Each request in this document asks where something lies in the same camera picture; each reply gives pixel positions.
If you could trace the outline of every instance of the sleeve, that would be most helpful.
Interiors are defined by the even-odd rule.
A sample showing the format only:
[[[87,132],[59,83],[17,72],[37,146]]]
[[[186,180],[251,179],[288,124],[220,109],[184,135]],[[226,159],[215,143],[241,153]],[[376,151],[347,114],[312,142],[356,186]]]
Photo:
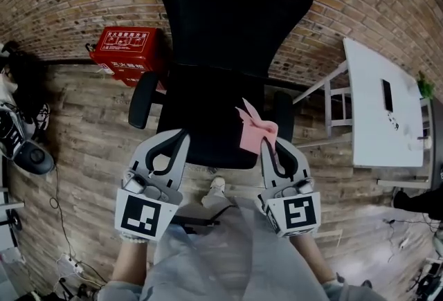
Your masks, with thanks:
[[[366,286],[350,286],[337,280],[323,284],[323,289],[330,301],[386,301]]]
[[[108,282],[99,291],[97,301],[139,301],[142,289],[129,282]]]

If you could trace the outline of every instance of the black office chair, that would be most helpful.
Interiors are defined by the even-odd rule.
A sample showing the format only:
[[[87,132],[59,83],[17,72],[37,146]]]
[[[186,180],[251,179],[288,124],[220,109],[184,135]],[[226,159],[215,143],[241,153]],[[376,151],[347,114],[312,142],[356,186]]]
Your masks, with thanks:
[[[264,79],[285,37],[313,0],[163,0],[170,20],[174,64],[165,95],[155,73],[144,73],[132,97],[129,123],[144,128],[151,104],[163,104],[157,132],[186,129],[188,162],[220,168],[252,168],[257,155],[239,148],[242,120],[236,107],[248,100],[263,119],[291,141],[292,99],[274,97],[264,113]],[[170,155],[165,148],[164,154]]]

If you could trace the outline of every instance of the green plant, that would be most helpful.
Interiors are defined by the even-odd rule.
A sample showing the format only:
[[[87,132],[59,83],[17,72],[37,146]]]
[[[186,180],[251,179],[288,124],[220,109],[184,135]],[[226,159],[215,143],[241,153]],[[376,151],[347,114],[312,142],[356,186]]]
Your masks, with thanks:
[[[424,77],[424,74],[421,71],[419,71],[418,75],[419,78],[417,80],[417,84],[420,93],[422,94],[422,97],[432,99],[434,95],[434,84],[426,81],[426,78]]]

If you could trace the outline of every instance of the pink sticky note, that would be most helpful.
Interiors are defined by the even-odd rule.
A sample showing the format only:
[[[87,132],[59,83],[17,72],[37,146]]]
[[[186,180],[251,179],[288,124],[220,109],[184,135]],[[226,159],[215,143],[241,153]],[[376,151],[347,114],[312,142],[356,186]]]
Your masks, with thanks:
[[[240,118],[243,120],[240,148],[260,155],[262,140],[267,138],[275,151],[275,140],[278,133],[277,124],[272,121],[262,120],[257,110],[246,99],[243,98],[243,101],[248,113],[243,109],[236,108],[239,111]]]

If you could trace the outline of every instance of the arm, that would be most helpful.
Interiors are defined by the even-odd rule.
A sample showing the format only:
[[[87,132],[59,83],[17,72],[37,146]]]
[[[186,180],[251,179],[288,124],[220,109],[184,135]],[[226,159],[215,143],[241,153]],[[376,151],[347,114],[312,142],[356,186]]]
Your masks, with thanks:
[[[305,233],[304,235],[293,236],[289,238],[289,241],[305,258],[306,263],[308,263],[320,284],[336,279],[334,272],[323,258],[311,234]]]
[[[143,286],[146,278],[147,243],[123,241],[112,281]]]

